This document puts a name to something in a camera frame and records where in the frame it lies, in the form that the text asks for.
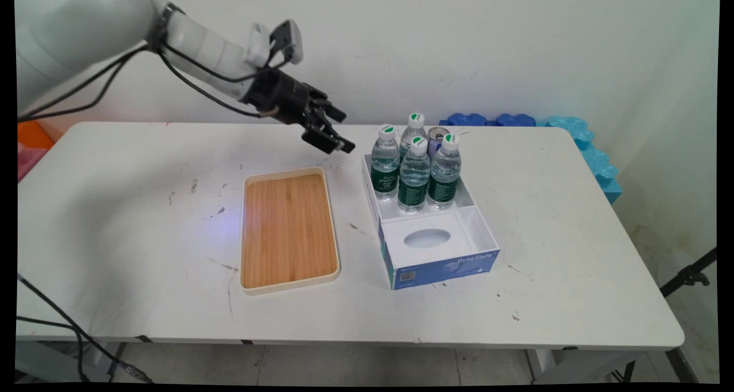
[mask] oval opening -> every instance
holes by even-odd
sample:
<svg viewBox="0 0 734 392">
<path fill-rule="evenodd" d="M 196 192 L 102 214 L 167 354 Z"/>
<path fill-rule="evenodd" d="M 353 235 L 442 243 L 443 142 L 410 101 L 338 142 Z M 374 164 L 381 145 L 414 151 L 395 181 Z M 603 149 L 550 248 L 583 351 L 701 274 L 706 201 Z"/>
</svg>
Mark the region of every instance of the oval opening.
<svg viewBox="0 0 734 392">
<path fill-rule="evenodd" d="M 440 229 L 418 230 L 405 236 L 404 243 L 412 248 L 427 249 L 446 243 L 451 238 L 451 233 Z"/>
</svg>

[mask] plastic bottle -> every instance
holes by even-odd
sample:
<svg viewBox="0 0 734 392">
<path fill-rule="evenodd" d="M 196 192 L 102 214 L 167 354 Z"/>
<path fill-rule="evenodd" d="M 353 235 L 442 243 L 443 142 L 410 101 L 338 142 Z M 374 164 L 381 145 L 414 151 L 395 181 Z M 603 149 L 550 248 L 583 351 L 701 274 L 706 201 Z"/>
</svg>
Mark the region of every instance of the plastic bottle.
<svg viewBox="0 0 734 392">
<path fill-rule="evenodd" d="M 423 125 L 425 123 L 425 117 L 422 113 L 414 112 L 408 117 L 408 127 L 400 137 L 400 162 L 411 149 L 411 140 L 413 137 L 421 136 L 428 139 L 428 134 L 425 133 Z"/>
<path fill-rule="evenodd" d="M 398 207 L 405 213 L 417 213 L 425 204 L 425 189 L 431 172 L 427 151 L 428 141 L 415 136 L 411 140 L 411 150 L 400 164 Z"/>
<path fill-rule="evenodd" d="M 400 154 L 395 141 L 395 128 L 390 124 L 380 127 L 377 141 L 372 147 L 372 187 L 375 196 L 387 201 L 398 193 L 398 175 L 400 171 Z"/>
<path fill-rule="evenodd" d="M 451 206 L 456 196 L 459 174 L 461 174 L 459 136 L 446 134 L 441 141 L 441 148 L 433 155 L 431 162 L 428 195 L 425 199 L 432 209 L 444 210 Z"/>
</svg>

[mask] blue foam block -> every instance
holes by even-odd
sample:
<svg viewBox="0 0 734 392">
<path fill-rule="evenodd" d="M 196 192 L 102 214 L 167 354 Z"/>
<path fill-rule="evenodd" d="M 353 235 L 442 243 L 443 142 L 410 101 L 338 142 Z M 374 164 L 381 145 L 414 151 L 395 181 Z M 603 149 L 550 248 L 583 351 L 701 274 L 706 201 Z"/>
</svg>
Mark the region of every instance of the blue foam block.
<svg viewBox="0 0 734 392">
<path fill-rule="evenodd" d="M 594 148 L 592 144 L 594 133 L 587 129 L 587 122 L 577 117 L 554 116 L 539 120 L 537 125 L 538 127 L 558 127 L 568 131 L 585 162 L 589 165 L 589 169 L 592 170 L 609 204 L 619 198 L 622 188 L 615 180 L 619 170 L 609 163 L 609 156 L 605 152 Z"/>
<path fill-rule="evenodd" d="M 497 123 L 503 127 L 535 127 L 535 118 L 526 113 L 519 113 L 518 115 L 503 113 L 503 115 L 497 117 Z"/>
<path fill-rule="evenodd" d="M 619 184 L 616 182 L 616 180 L 612 180 L 611 183 L 609 183 L 608 186 L 603 187 L 602 190 L 604 191 L 604 195 L 609 201 L 609 204 L 612 204 L 614 201 L 616 201 L 616 198 L 622 195 L 622 188 L 619 187 Z"/>
<path fill-rule="evenodd" d="M 477 113 L 462 115 L 458 112 L 448 116 L 448 121 L 452 123 L 452 126 L 483 126 L 487 123 L 487 119 L 483 115 Z"/>
<path fill-rule="evenodd" d="M 595 149 L 594 146 L 589 146 L 581 152 L 581 155 L 587 161 L 589 168 L 594 173 L 594 177 L 597 179 L 597 183 L 601 188 L 611 184 L 618 170 L 609 164 L 609 156 L 605 152 Z"/>
<path fill-rule="evenodd" d="M 558 127 L 568 131 L 581 151 L 589 148 L 594 139 L 594 133 L 587 129 L 587 122 L 578 117 L 554 116 L 543 120 L 540 124 L 538 125 L 540 127 Z"/>
</svg>

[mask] qr code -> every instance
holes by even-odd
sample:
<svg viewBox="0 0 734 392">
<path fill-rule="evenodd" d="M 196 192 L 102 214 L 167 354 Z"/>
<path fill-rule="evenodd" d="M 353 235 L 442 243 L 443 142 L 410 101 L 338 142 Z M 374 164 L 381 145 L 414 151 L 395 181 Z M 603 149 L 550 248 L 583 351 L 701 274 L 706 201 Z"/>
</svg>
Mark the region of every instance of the qr code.
<svg viewBox="0 0 734 392">
<path fill-rule="evenodd" d="M 415 279 L 415 272 L 407 272 L 407 273 L 400 274 L 401 282 L 405 282 L 406 280 L 413 280 L 413 279 Z"/>
</svg>

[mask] white box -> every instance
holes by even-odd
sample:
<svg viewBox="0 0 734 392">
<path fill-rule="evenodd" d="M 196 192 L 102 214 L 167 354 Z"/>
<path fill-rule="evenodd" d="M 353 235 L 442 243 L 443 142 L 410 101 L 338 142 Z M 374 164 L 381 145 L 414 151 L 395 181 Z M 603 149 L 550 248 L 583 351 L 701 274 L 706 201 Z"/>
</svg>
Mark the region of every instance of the white box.
<svg viewBox="0 0 734 392">
<path fill-rule="evenodd" d="M 446 210 L 425 204 L 420 212 L 403 214 L 397 196 L 378 201 L 370 180 L 371 154 L 362 159 L 362 180 L 391 288 L 486 273 L 500 253 L 482 212 L 459 179 L 456 197 Z"/>
</svg>

